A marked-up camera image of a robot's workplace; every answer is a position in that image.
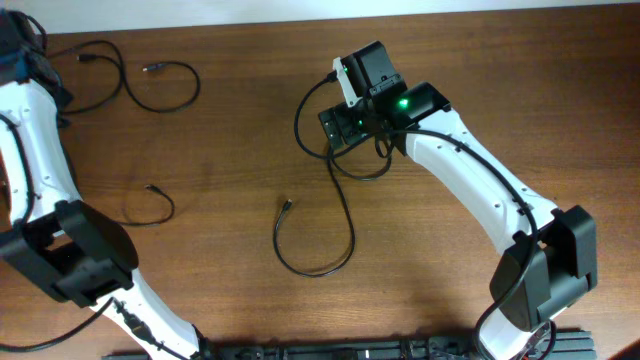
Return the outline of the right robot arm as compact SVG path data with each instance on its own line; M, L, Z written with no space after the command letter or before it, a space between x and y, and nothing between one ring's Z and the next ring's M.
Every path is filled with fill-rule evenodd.
M433 85L408 87L372 42L332 62L342 103L319 113L340 152L382 140L439 179L487 233L501 259L492 305L474 332L480 356L514 359L534 334L598 283L596 223L580 206L561 210L500 163Z

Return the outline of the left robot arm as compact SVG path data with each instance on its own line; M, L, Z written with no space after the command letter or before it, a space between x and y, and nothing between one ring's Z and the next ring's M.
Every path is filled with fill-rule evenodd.
M106 317L153 359L214 350L146 283L126 226L84 202L59 138L72 95L31 16L1 11L1 160L10 228L1 257L53 300Z

